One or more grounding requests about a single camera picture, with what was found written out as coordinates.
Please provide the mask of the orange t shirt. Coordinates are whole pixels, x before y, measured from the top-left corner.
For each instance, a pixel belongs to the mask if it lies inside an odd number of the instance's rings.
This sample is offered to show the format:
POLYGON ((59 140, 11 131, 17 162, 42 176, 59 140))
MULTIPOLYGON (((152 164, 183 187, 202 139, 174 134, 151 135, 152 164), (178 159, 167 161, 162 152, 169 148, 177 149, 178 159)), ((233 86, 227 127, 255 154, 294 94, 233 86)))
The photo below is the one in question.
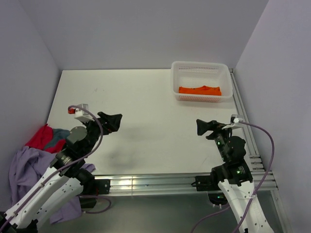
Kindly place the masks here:
POLYGON ((210 96, 222 95, 220 87, 210 87, 205 85, 197 88, 186 88, 180 86, 178 92, 180 94, 191 94, 191 95, 210 95, 210 96))

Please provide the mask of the white perforated plastic basket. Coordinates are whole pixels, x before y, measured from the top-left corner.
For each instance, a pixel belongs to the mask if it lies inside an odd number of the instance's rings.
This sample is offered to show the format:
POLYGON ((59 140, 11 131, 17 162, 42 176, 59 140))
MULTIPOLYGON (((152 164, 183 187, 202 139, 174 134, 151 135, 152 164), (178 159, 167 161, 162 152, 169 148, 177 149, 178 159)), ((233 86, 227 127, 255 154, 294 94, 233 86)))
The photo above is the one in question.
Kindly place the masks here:
POLYGON ((225 102, 233 97, 233 86, 227 65, 219 63, 175 61, 171 67, 172 92, 177 100, 225 102), (221 96, 180 94, 180 86, 197 88, 201 86, 220 87, 221 96))

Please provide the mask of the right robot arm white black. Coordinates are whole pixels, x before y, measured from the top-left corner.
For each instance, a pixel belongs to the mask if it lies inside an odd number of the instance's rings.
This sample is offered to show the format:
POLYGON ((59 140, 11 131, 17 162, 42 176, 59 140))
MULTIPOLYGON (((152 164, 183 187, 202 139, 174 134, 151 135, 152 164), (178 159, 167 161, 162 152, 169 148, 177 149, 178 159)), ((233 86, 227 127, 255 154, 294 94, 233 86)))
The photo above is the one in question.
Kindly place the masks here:
POLYGON ((232 131, 242 127, 244 120, 232 116, 229 124, 212 120, 205 122, 197 119, 197 134, 213 140, 220 153, 223 164, 212 168, 209 175, 196 176, 191 184, 197 191, 222 191, 222 195, 215 197, 209 195, 213 205, 226 205, 230 208, 238 223, 235 233, 272 233, 264 215, 257 191, 263 183, 254 183, 250 168, 244 157, 246 155, 246 141, 239 136, 234 136, 232 131))

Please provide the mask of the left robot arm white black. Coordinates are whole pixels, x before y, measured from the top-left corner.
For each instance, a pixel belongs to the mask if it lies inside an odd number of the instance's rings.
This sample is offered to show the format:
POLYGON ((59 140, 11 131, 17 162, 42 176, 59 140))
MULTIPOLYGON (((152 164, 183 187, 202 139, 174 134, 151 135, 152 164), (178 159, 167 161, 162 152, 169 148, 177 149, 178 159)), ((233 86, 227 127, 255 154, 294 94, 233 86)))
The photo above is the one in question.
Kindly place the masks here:
POLYGON ((95 192, 94 175, 83 168, 85 158, 100 145, 103 136, 117 132, 122 114, 98 117, 85 112, 74 114, 82 126, 71 129, 63 148, 45 173, 13 207, 0 215, 2 233, 35 233, 39 224, 77 195, 95 192))

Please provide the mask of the teal blue t shirt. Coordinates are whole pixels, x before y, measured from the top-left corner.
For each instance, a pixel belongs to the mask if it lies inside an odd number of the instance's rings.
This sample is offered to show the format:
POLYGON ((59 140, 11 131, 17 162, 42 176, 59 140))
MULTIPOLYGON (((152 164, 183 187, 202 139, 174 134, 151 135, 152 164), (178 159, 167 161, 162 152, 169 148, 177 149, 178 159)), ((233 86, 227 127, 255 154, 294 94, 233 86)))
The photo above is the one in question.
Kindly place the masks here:
POLYGON ((66 142, 66 138, 70 135, 69 130, 64 129, 53 129, 52 130, 52 139, 45 145, 45 151, 52 151, 59 148, 62 148, 66 142))

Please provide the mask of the red t shirt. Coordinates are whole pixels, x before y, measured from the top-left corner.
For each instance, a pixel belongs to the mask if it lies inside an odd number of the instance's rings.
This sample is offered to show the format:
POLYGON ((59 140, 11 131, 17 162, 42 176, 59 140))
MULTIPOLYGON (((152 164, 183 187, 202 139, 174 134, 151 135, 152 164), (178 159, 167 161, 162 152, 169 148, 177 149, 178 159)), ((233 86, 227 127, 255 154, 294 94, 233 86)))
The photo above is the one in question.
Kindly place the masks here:
MULTIPOLYGON (((45 145, 52 139, 52 130, 53 130, 53 128, 51 128, 48 124, 42 126, 33 135, 33 137, 25 144, 25 146, 45 151, 44 150, 45 145)), ((52 151, 49 150, 46 152, 57 153, 57 152, 60 152, 62 148, 52 150, 52 151)))

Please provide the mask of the lavender t shirt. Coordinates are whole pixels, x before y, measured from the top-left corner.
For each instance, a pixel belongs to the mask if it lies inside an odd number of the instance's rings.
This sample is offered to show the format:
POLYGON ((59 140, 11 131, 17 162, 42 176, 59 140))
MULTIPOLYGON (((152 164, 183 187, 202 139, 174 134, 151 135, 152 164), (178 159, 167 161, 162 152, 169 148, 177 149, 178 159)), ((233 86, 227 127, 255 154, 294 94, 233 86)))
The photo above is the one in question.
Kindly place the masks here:
MULTIPOLYGON (((9 168, 11 205, 20 201, 43 176, 54 153, 24 146, 18 150, 9 168)), ((78 197, 73 197, 50 217, 50 224, 56 224, 79 218, 82 209, 78 197)))

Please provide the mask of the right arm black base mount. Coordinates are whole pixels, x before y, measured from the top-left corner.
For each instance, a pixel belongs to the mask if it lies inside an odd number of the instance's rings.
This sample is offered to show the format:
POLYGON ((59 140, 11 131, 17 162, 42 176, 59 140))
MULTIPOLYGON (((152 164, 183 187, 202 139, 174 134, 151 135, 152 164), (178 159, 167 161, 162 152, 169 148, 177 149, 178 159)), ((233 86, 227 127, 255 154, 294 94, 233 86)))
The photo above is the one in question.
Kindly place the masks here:
POLYGON ((228 203, 224 193, 218 186, 217 176, 214 172, 209 175, 195 176, 192 187, 196 188, 197 192, 207 192, 208 200, 215 205, 226 205, 228 203))

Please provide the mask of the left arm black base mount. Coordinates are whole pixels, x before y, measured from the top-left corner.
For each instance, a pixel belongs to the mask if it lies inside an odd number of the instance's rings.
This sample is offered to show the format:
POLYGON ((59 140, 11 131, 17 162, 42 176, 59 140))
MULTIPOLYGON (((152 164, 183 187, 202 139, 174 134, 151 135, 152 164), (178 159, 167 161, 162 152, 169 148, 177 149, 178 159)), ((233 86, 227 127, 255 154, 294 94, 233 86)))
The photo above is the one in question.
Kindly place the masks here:
POLYGON ((109 194, 110 183, 109 179, 94 179, 87 184, 78 196, 82 210, 95 207, 98 201, 94 196, 109 194))

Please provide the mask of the aluminium front rail frame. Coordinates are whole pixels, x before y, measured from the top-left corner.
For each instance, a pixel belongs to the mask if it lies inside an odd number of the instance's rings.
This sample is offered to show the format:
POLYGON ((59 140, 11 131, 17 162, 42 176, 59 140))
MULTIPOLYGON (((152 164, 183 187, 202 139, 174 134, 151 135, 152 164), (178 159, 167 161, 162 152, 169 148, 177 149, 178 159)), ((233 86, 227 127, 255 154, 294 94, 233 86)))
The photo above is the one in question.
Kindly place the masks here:
MULTIPOLYGON (((195 176, 209 175, 208 173, 184 174, 152 174, 152 175, 95 175, 95 179, 109 179, 109 196, 155 196, 155 195, 182 195, 195 194, 196 188, 191 186, 195 176)), ((255 187, 264 175, 264 172, 252 172, 255 187)), ((283 203, 280 200, 278 186, 272 172, 269 172, 259 191, 269 191, 276 208, 279 222, 284 233, 292 233, 283 203)))

